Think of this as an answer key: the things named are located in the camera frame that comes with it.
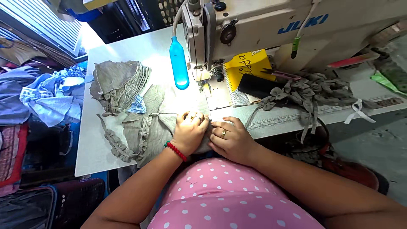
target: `red beaded bracelet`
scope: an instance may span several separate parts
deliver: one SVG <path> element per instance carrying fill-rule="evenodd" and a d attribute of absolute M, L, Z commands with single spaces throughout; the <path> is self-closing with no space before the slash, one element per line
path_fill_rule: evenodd
<path fill-rule="evenodd" d="M 170 141 L 167 141 L 164 144 L 164 147 L 170 147 L 178 156 L 183 160 L 186 161 L 186 156 L 184 156 Z"/>

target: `sewing machine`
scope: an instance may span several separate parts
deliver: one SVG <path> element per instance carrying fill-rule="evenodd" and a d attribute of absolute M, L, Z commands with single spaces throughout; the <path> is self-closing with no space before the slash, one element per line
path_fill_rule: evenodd
<path fill-rule="evenodd" d="M 226 8 L 221 11 L 209 0 L 201 0 L 200 4 L 190 0 L 182 7 L 190 68 L 200 70 L 192 71 L 198 84 L 209 77 L 202 72 L 219 68 L 245 52 L 279 47 L 274 55 L 278 70 L 323 73 L 328 64 L 352 57 L 369 43 L 385 44 L 407 32 L 404 26 L 395 25 L 407 17 L 407 1 L 402 0 L 223 2 Z M 317 7 L 310 13 L 315 3 Z M 308 14 L 298 53 L 292 59 L 292 43 Z"/>

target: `finger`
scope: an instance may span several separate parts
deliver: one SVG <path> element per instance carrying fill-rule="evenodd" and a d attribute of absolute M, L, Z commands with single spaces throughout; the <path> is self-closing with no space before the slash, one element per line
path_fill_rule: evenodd
<path fill-rule="evenodd" d="M 201 122 L 204 120 L 204 115 L 200 112 L 198 112 L 195 117 L 192 119 L 192 123 L 199 126 Z"/>
<path fill-rule="evenodd" d="M 189 112 L 186 115 L 185 122 L 187 122 L 187 123 L 192 122 L 192 119 L 195 117 L 195 115 L 196 115 L 196 112 Z"/>
<path fill-rule="evenodd" d="M 213 129 L 212 129 L 212 133 L 213 133 L 214 135 L 216 135 L 216 136 L 222 138 L 222 139 L 229 139 L 229 138 L 226 137 L 226 135 L 229 136 L 229 135 L 227 134 L 227 132 L 229 132 L 229 134 L 230 134 L 231 132 L 226 130 L 225 135 L 222 137 L 222 134 L 223 134 L 223 131 L 224 131 L 224 130 L 225 130 L 225 129 L 223 129 L 223 128 L 221 128 L 221 127 L 216 127 L 216 128 L 213 128 Z"/>
<path fill-rule="evenodd" d="M 213 142 L 208 142 L 208 146 L 211 147 L 216 153 L 226 157 L 226 151 L 219 146 L 215 145 Z"/>
<path fill-rule="evenodd" d="M 189 113 L 189 111 L 184 112 L 183 114 L 177 115 L 177 124 L 180 124 L 184 121 L 185 116 Z"/>
<path fill-rule="evenodd" d="M 233 122 L 234 126 L 236 126 L 236 128 L 244 128 L 245 125 L 243 125 L 242 121 L 240 121 L 240 119 L 236 118 L 236 117 L 224 117 L 223 118 L 225 121 L 229 121 L 229 122 Z"/>
<path fill-rule="evenodd" d="M 230 132 L 236 132 L 235 127 L 227 122 L 212 122 L 213 127 L 222 127 L 223 129 L 230 131 Z"/>
<path fill-rule="evenodd" d="M 204 115 L 203 118 L 204 119 L 202 120 L 201 124 L 199 125 L 199 128 L 201 128 L 201 130 L 206 131 L 206 129 L 209 126 L 209 117 L 208 117 L 208 115 Z"/>
<path fill-rule="evenodd" d="M 209 139 L 211 142 L 215 143 L 215 145 L 221 147 L 222 149 L 226 148 L 225 146 L 228 144 L 228 142 L 225 139 L 220 138 L 214 134 L 211 134 Z"/>

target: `concrete floor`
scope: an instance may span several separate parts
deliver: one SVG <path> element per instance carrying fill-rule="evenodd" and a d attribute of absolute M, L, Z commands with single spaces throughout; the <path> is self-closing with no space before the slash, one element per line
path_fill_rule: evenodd
<path fill-rule="evenodd" d="M 407 206 L 407 109 L 372 116 L 350 125 L 328 125 L 337 153 L 376 170 L 389 181 L 388 197 Z"/>

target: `person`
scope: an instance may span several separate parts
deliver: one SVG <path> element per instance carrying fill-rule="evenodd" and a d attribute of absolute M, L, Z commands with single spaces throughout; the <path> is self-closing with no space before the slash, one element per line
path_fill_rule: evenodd
<path fill-rule="evenodd" d="M 212 122 L 209 146 L 224 158 L 198 161 L 169 185 L 148 229 L 324 228 L 281 188 L 324 216 L 328 229 L 407 228 L 407 210 L 354 181 L 277 154 L 257 144 L 235 117 Z M 199 146 L 209 118 L 177 116 L 171 143 L 185 156 Z M 135 229 L 182 163 L 166 147 L 114 190 L 83 229 Z"/>

